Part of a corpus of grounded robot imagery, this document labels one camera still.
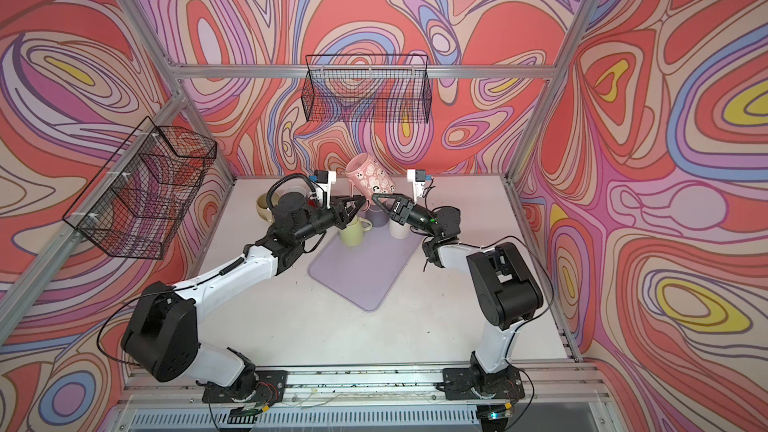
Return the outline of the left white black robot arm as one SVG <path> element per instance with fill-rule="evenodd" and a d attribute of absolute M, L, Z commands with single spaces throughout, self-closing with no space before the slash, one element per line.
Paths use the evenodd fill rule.
<path fill-rule="evenodd" d="M 332 195 L 333 182 L 327 173 L 281 178 L 267 192 L 272 222 L 262 238 L 207 273 L 173 285 L 157 281 L 132 299 L 135 307 L 120 341 L 128 363 L 159 382 L 188 377 L 234 403 L 255 401 L 263 384 L 255 364 L 230 347 L 202 342 L 198 325 L 239 293 L 288 270 L 309 253 L 308 240 L 352 223 L 367 200 Z"/>

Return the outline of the white mug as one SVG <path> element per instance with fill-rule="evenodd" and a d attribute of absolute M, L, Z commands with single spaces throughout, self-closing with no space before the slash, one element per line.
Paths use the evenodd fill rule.
<path fill-rule="evenodd" d="M 395 220 L 389 221 L 388 230 L 391 237 L 397 240 L 405 240 L 411 234 L 411 230 L 408 225 L 400 224 Z"/>

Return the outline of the light green mug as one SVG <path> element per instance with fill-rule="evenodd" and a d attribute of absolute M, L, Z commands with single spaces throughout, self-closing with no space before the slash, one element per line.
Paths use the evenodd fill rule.
<path fill-rule="evenodd" d="M 341 242 L 347 247 L 357 247 L 362 244 L 365 233 L 373 229 L 373 224 L 366 218 L 355 217 L 339 232 Z"/>

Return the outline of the beige speckled mug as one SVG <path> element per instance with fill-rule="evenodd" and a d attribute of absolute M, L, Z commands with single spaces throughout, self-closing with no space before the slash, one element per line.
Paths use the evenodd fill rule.
<path fill-rule="evenodd" d="M 280 198 L 281 198 L 281 195 L 278 192 L 273 193 L 270 201 L 272 206 L 276 206 Z M 272 223 L 274 221 L 274 217 L 271 209 L 269 208 L 268 203 L 269 201 L 267 200 L 266 194 L 262 194 L 261 196 L 259 196 L 256 201 L 257 213 L 261 219 L 263 219 L 267 223 Z"/>

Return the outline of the pink patterned mug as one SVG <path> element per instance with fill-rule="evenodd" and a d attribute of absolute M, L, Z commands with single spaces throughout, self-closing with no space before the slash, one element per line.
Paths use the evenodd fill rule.
<path fill-rule="evenodd" d="M 371 199 L 374 194 L 392 194 L 396 191 L 394 181 L 369 153 L 353 157 L 345 167 L 345 175 L 367 199 Z"/>

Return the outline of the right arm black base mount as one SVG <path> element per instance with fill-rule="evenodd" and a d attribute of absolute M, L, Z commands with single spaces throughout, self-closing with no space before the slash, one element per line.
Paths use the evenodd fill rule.
<path fill-rule="evenodd" d="M 506 399 L 515 403 L 526 396 L 520 370 L 513 366 L 496 373 L 474 366 L 444 368 L 438 389 L 448 400 Z"/>

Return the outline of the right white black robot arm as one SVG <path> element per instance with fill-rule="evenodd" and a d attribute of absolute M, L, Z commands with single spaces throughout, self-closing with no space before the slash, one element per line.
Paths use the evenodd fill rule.
<path fill-rule="evenodd" d="M 522 326 L 544 306 L 544 294 L 519 249 L 510 242 L 488 247 L 461 242 L 456 207 L 429 209 L 399 193 L 375 193 L 372 199 L 392 221 L 425 235 L 422 250 L 429 263 L 469 275 L 485 318 L 469 365 L 445 368 L 436 388 L 448 400 L 506 399 L 514 404 L 524 398 L 522 370 L 511 364 L 510 355 Z"/>

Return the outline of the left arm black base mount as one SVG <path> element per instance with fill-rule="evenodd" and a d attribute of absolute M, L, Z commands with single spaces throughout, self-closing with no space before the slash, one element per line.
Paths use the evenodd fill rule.
<path fill-rule="evenodd" d="M 202 402 L 206 404 L 256 403 L 273 405 L 283 400 L 287 370 L 255 369 L 246 371 L 231 386 L 207 383 Z"/>

